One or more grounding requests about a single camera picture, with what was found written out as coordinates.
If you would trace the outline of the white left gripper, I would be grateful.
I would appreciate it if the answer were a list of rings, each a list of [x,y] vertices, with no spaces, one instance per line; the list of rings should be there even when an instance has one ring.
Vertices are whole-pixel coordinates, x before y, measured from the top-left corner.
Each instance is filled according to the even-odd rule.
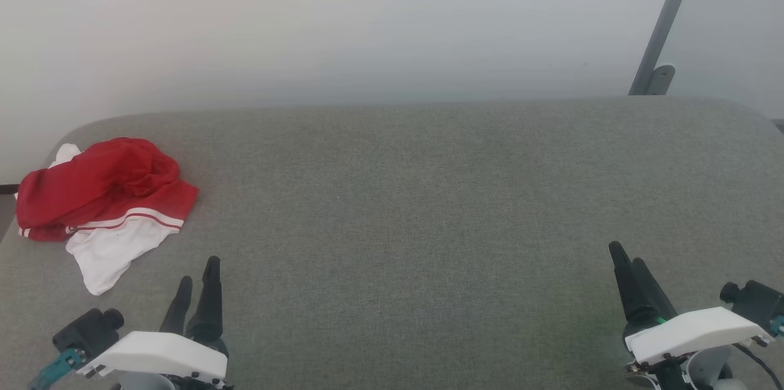
[[[225,388],[229,357],[217,348],[201,344],[215,342],[224,329],[221,259],[218,256],[210,256],[205,265],[198,304],[187,324],[186,336],[193,340],[182,336],[192,287],[190,276],[180,279],[160,332],[132,331],[120,336],[112,328],[78,328],[77,350],[82,351],[85,358],[78,373],[87,378],[103,377],[112,372],[149,374],[214,389]]]

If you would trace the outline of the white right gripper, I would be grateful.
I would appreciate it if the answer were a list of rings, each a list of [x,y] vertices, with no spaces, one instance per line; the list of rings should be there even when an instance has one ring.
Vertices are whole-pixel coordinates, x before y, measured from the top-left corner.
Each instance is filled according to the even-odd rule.
[[[631,261],[620,242],[610,242],[608,248],[627,325],[649,322],[650,306],[669,320],[625,338],[633,357],[625,365],[629,381],[653,389],[746,389],[728,367],[735,348],[768,369],[748,349],[753,343],[766,347],[773,342],[761,326],[725,307],[678,315],[644,260]]]

